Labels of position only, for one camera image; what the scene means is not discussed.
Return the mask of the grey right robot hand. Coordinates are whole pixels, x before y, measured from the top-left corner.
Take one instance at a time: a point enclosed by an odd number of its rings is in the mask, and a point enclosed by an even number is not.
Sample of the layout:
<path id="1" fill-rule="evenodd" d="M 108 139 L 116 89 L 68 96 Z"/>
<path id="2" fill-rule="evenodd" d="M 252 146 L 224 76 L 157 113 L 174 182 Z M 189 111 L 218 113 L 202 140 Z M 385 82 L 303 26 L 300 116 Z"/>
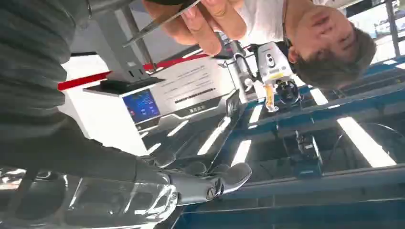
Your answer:
<path id="1" fill-rule="evenodd" d="M 0 127 L 0 226 L 3 229 L 138 229 L 180 206 L 238 190 L 246 163 L 211 173 L 195 162 L 135 156 L 87 139 L 68 118 L 56 129 Z"/>

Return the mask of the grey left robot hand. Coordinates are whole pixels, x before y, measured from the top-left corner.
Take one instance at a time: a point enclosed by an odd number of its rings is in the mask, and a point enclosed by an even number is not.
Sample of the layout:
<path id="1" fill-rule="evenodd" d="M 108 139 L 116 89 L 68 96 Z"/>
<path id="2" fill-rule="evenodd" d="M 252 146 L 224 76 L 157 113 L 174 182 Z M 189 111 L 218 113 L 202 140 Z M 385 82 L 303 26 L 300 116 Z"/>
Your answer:
<path id="1" fill-rule="evenodd" d="M 261 81 L 254 81 L 253 87 L 259 99 L 264 98 L 265 106 L 269 113 L 279 110 L 275 105 L 275 95 L 278 95 L 282 104 L 292 105 L 300 98 L 298 86 L 293 80 L 275 80 L 274 84 L 264 84 Z"/>

